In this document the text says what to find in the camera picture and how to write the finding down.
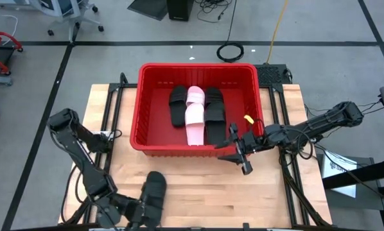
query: slipper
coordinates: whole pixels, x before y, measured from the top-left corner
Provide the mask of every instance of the slipper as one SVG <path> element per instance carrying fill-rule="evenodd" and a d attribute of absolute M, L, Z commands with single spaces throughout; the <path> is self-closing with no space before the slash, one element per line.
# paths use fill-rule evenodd
<path fill-rule="evenodd" d="M 205 91 L 205 108 L 214 102 L 222 102 L 223 103 L 223 95 L 219 89 L 216 87 L 208 87 Z"/>
<path fill-rule="evenodd" d="M 186 98 L 186 106 L 190 106 L 192 103 L 205 103 L 205 92 L 197 86 L 192 86 L 188 89 L 188 96 Z"/>
<path fill-rule="evenodd" d="M 161 223 L 164 198 L 166 193 L 166 180 L 162 173 L 151 171 L 142 186 L 141 200 L 148 209 L 145 210 L 144 222 L 148 228 L 157 227 Z"/>
<path fill-rule="evenodd" d="M 176 86 L 169 98 L 169 107 L 171 110 L 171 122 L 174 127 L 182 127 L 185 125 L 186 111 L 186 88 L 184 86 Z"/>
<path fill-rule="evenodd" d="M 204 106 L 193 103 L 185 112 L 186 137 L 188 145 L 204 145 Z"/>
<path fill-rule="evenodd" d="M 218 145 L 226 140 L 225 105 L 210 103 L 205 110 L 206 137 L 209 144 Z"/>

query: white paper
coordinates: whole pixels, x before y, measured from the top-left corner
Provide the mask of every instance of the white paper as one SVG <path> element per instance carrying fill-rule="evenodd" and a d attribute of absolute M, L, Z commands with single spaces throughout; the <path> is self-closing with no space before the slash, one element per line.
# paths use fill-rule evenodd
<path fill-rule="evenodd" d="M 332 153 L 328 150 L 326 150 L 325 152 L 331 160 L 336 162 L 337 165 L 335 163 L 333 163 L 332 161 L 330 161 L 329 158 L 325 155 L 324 159 L 323 159 L 322 178 L 326 178 L 329 176 L 344 173 L 345 171 L 339 166 L 342 166 L 344 169 L 347 169 L 349 171 L 356 169 L 356 161 L 353 161 L 353 160 L 348 159 L 346 157 L 342 157 L 342 156 L 340 156 L 336 153 Z M 356 198 L 356 185 L 339 187 L 339 188 L 332 189 L 332 190 L 334 190 L 338 193 L 342 193 L 344 195 Z"/>

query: yellow cable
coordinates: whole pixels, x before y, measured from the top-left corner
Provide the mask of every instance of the yellow cable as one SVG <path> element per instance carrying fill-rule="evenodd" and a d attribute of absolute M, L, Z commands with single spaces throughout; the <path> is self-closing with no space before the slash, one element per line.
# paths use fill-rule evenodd
<path fill-rule="evenodd" d="M 270 59 L 270 55 L 272 54 L 272 48 L 274 46 L 276 32 L 277 32 L 277 29 L 279 28 L 279 25 L 281 23 L 283 13 L 286 10 L 286 6 L 288 5 L 288 1 L 289 0 L 284 0 L 284 5 L 283 5 L 283 8 L 282 8 L 281 14 L 279 15 L 279 19 L 277 20 L 277 24 L 276 24 L 275 31 L 274 31 L 274 36 L 272 37 L 272 41 L 270 42 L 269 55 L 268 55 L 268 59 L 266 60 L 267 64 L 269 64 L 269 59 Z"/>

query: pink slipper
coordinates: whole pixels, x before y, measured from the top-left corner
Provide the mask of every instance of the pink slipper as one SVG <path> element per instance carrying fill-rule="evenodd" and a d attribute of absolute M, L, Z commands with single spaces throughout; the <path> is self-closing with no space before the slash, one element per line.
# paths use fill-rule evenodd
<path fill-rule="evenodd" d="M 185 112 L 186 137 L 188 145 L 204 145 L 204 105 L 192 103 Z"/>
<path fill-rule="evenodd" d="M 186 98 L 186 106 L 190 106 L 192 103 L 205 103 L 205 92 L 197 86 L 192 86 L 188 89 L 188 96 Z"/>

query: black box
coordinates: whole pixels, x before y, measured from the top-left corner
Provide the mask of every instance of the black box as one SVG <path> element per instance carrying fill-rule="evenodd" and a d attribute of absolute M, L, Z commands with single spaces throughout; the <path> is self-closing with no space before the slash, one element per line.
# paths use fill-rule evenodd
<path fill-rule="evenodd" d="M 171 20 L 188 21 L 194 0 L 166 0 Z"/>
<path fill-rule="evenodd" d="M 286 64 L 262 64 L 254 65 L 257 70 L 259 85 L 271 85 L 275 83 L 291 84 L 292 74 Z"/>

